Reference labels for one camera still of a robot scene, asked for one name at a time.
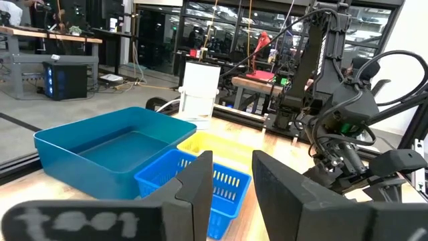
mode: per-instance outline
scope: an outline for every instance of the table leg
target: table leg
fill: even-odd
[[[259,105],[259,99],[260,99],[260,94],[257,94],[257,97],[255,97],[255,100],[254,100],[253,110],[251,110],[252,114],[255,114],[255,112],[257,111],[257,106]]]
[[[120,36],[116,37],[116,57],[114,60],[114,74],[117,76],[119,75],[119,65],[120,65],[120,40],[121,40]]]
[[[234,109],[239,110],[239,105],[241,104],[242,94],[243,94],[243,88],[238,87],[238,91],[236,93],[235,104],[233,105]]]
[[[24,92],[21,63],[15,63],[15,56],[19,56],[18,38],[16,36],[7,36],[7,44],[9,46],[9,55],[11,57],[11,81],[13,82],[14,94],[16,98],[22,99]]]
[[[269,94],[265,94],[265,102],[263,103],[263,109],[261,110],[261,115],[264,115],[265,113],[268,112],[268,107],[269,107]]]
[[[94,88],[98,85],[98,44],[92,44],[92,56],[96,59],[96,62],[92,64],[92,81],[94,82]]]

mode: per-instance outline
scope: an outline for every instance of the computer tower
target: computer tower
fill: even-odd
[[[88,75],[86,65],[44,62],[45,95],[53,100],[86,98]]]

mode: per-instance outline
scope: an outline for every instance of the plastic bin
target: plastic bin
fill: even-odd
[[[204,151],[213,151],[214,162],[251,175],[253,147],[209,133],[197,132],[177,145],[177,149],[195,156]]]
[[[134,174],[196,126],[131,107],[34,134],[44,171],[99,199],[134,199]]]
[[[146,197],[175,177],[196,156],[170,150],[135,175],[141,197]],[[220,164],[213,164],[213,201],[208,236],[216,240],[226,233],[230,222],[238,217],[251,177]]]

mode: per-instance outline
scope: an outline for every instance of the desk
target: desk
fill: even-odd
[[[243,95],[243,91],[246,90],[252,90],[252,91],[256,91],[258,93],[262,93],[265,94],[265,103],[263,105],[263,112],[265,112],[265,108],[268,107],[269,104],[269,100],[268,100],[268,96],[270,94],[270,90],[272,89],[272,85],[271,84],[263,84],[260,82],[256,82],[253,80],[248,80],[245,78],[241,78],[241,77],[233,77],[232,78],[232,84],[236,87],[238,87],[238,91],[236,93],[236,99],[235,99],[235,104],[233,105],[234,109],[238,109],[239,105],[241,104],[241,99],[242,99],[242,95]],[[282,87],[280,86],[275,86],[274,91],[272,92],[272,94],[274,96],[277,96],[281,93],[282,91]]]
[[[56,32],[46,34],[40,29],[32,27],[20,27],[15,29],[12,27],[1,27],[0,35],[7,36],[7,43],[9,45],[9,57],[11,59],[11,81],[13,83],[14,97],[18,99],[23,98],[23,83],[22,83],[22,71],[21,64],[39,64],[42,62],[51,62],[52,55],[49,54],[22,54],[19,52],[18,37],[41,37],[49,39],[60,39],[75,42],[88,42],[94,45],[92,48],[92,56],[60,56],[57,62],[63,63],[79,63],[92,65],[92,77],[94,84],[97,84],[98,79],[98,44],[102,43],[102,40],[92,37],[79,37],[72,35],[61,35]]]
[[[268,134],[263,135],[261,131],[217,118],[213,118],[208,131],[214,135],[250,145],[254,149],[261,149],[299,173],[305,172],[314,165],[307,154],[309,146],[305,144],[297,143],[293,146],[288,139]],[[347,197],[356,198],[360,202],[370,200],[361,190],[349,193]],[[92,199],[92,197],[47,176],[41,170],[0,186],[0,202],[2,203],[0,217],[15,204],[34,199]],[[403,185],[403,201],[424,202],[424,199],[406,183]],[[253,182],[249,186],[238,218],[232,221],[223,240],[269,240]]]

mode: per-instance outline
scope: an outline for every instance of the gray desk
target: gray desk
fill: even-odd
[[[23,82],[22,82],[22,64],[40,64],[42,62],[53,61],[52,55],[48,54],[22,54],[19,52],[19,36],[28,37],[40,37],[48,38],[47,34],[40,32],[37,29],[26,27],[25,29],[14,29],[11,27],[0,26],[0,35],[7,37],[7,43],[9,45],[9,59],[11,62],[11,79],[10,82],[13,84],[13,96],[17,99],[23,98]],[[97,85],[98,79],[98,44],[102,43],[102,40],[96,38],[84,38],[70,35],[60,34],[49,34],[49,39],[60,39],[75,42],[88,42],[92,43],[92,55],[91,56],[60,56],[56,62],[63,63],[79,63],[87,64],[92,66],[92,77],[94,85]]]

